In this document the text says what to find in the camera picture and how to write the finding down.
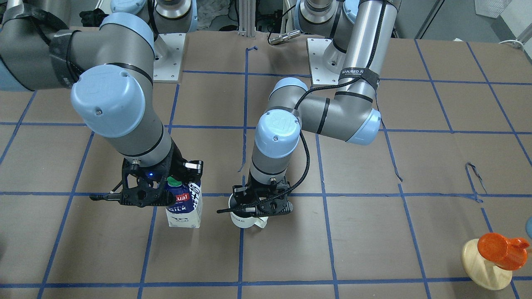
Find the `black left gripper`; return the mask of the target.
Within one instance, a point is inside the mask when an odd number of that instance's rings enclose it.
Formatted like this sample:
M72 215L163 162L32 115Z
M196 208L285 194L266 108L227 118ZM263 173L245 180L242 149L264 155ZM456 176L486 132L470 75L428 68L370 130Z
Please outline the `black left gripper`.
M232 212L242 218L289 214L294 209L286 193L289 187L285 177L263 184L249 175L245 186L233 186Z

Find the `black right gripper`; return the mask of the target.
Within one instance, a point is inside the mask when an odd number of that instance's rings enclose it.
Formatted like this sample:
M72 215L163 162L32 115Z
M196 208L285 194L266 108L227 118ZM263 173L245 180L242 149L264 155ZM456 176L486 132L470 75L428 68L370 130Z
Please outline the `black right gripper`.
M184 159L175 143L162 161L155 165L141 167L125 160L118 202L123 206L171 206L175 204L175 195L166 189L167 179L172 177L183 184L199 182L203 166L202 160Z

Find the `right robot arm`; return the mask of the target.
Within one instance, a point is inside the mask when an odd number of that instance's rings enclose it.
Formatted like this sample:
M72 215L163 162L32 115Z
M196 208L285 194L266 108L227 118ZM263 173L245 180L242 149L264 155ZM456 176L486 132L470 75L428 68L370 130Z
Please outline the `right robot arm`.
M152 104L162 35L192 32L194 0L114 0L96 32L69 28L68 0L4 0L2 91L68 88L74 110L123 157L122 191L91 195L124 206L172 206L168 178L199 182Z

